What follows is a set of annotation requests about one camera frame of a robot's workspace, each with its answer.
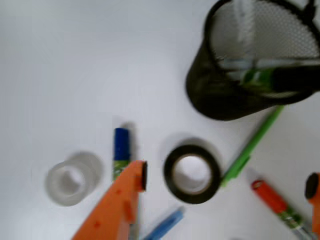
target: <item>marker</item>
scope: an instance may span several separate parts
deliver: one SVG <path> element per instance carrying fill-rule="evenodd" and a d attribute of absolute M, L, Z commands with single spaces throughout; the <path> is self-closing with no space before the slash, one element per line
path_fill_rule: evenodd
<path fill-rule="evenodd" d="M 163 220 L 148 236 L 143 240 L 159 240 L 167 232 L 169 232 L 181 219 L 184 218 L 183 208 L 180 207 L 178 210 L 171 213 L 165 220 Z"/>
<path fill-rule="evenodd" d="M 311 228 L 303 218 L 293 210 L 283 198 L 276 193 L 265 181 L 256 180 L 251 184 L 252 190 L 264 203 L 287 225 L 299 240 L 317 240 Z"/>
<path fill-rule="evenodd" d="M 130 163 L 130 137 L 126 128 L 114 130 L 113 181 Z"/>

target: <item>blue marker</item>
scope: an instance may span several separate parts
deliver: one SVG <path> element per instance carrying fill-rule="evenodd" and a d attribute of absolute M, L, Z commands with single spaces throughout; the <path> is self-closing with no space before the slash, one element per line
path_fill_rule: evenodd
<path fill-rule="evenodd" d="M 126 128 L 114 130 L 113 180 L 122 173 L 130 163 L 130 134 Z"/>
<path fill-rule="evenodd" d="M 159 240 L 167 232 L 170 231 L 181 219 L 184 217 L 183 208 L 180 207 L 178 210 L 173 212 L 170 216 L 168 216 L 164 221 L 162 221 L 148 236 L 146 236 L 143 240 Z"/>

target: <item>pen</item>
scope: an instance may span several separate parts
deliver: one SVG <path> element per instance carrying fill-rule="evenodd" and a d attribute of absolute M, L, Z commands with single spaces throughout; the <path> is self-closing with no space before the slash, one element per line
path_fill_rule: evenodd
<path fill-rule="evenodd" d="M 171 213 L 165 220 L 163 220 L 148 236 L 143 240 L 159 240 L 167 232 L 170 231 L 180 220 L 184 217 L 184 211 L 180 207 L 178 210 Z"/>
<path fill-rule="evenodd" d="M 239 175 L 241 170 L 245 167 L 245 165 L 249 161 L 250 154 L 253 152 L 255 147 L 258 145 L 258 143 L 266 134 L 266 132 L 269 130 L 269 128 L 272 126 L 272 124 L 276 121 L 277 117 L 279 116 L 279 114 L 282 112 L 283 109 L 284 109 L 283 105 L 277 106 L 275 110 L 271 112 L 270 115 L 264 120 L 264 122 L 261 124 L 257 132 L 253 135 L 253 137 L 250 139 L 248 144 L 244 147 L 240 155 L 237 157 L 237 159 L 233 162 L 231 167 L 223 176 L 221 186 L 225 187 L 231 179 L 235 179 Z"/>

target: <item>black mesh pencil holder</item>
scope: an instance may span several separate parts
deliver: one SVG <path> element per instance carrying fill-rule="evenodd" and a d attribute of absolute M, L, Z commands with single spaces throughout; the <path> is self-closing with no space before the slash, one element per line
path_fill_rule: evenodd
<path fill-rule="evenodd" d="M 311 96 L 310 90 L 249 92 L 232 81 L 219 62 L 248 55 L 246 44 L 239 41 L 242 21 L 254 22 L 254 32 L 246 28 L 242 37 L 252 36 L 255 59 L 319 59 L 320 34 L 313 23 L 314 2 L 299 9 L 285 0 L 251 0 L 251 14 L 241 18 L 235 1 L 239 0 L 220 0 L 207 15 L 204 39 L 186 78 L 193 106 L 209 118 L 228 121 Z"/>

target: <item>black tape roll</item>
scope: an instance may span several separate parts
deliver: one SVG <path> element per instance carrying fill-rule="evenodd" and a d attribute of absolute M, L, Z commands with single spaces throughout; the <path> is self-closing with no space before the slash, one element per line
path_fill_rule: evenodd
<path fill-rule="evenodd" d="M 200 193 L 190 194 L 181 190 L 173 179 L 176 163 L 188 156 L 200 157 L 208 164 L 211 171 L 209 187 Z M 167 187 L 178 199 L 189 204 L 201 204 L 212 198 L 218 190 L 221 183 L 221 173 L 215 158 L 207 150 L 196 145 L 183 145 L 174 149 L 166 158 L 164 164 L 164 179 Z"/>

